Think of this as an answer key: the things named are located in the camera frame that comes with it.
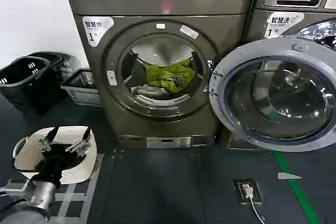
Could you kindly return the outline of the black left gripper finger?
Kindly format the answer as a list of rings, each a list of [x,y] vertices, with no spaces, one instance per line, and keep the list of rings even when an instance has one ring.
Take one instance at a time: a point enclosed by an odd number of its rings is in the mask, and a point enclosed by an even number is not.
[[[54,127],[52,130],[48,132],[46,137],[41,140],[41,143],[42,143],[41,152],[42,153],[51,151],[51,143],[53,142],[55,136],[57,135],[58,130],[59,130],[58,126]]]
[[[76,142],[75,144],[71,145],[70,147],[67,147],[65,149],[65,152],[77,153],[78,156],[85,156],[88,148],[91,147],[90,138],[91,138],[91,128],[87,127],[82,139]]]

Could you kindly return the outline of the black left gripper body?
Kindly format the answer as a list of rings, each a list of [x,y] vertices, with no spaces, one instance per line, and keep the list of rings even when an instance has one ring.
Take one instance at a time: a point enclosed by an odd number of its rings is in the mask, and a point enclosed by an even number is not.
[[[49,182],[61,185],[62,171],[73,168],[82,162],[77,152],[66,152],[69,144],[53,144],[51,150],[43,153],[44,159],[36,166],[38,174],[32,177],[34,182]]]

